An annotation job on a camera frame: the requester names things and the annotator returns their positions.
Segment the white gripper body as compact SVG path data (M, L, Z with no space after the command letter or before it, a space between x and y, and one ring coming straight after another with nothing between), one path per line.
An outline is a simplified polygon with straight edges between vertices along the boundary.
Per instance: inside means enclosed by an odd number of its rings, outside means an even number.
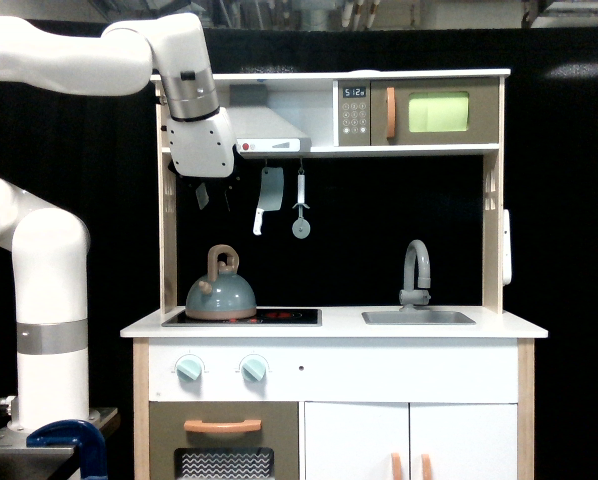
M236 136L227 110L191 122L167 120L167 138L174 168L179 175L226 178L234 169Z

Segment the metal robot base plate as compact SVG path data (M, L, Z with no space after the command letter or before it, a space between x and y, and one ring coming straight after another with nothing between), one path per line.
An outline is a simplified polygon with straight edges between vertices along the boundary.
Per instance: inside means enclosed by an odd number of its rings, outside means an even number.
M12 422L0 405L0 479L106 479L106 440L119 427L116 408L98 408L83 421L32 434Z

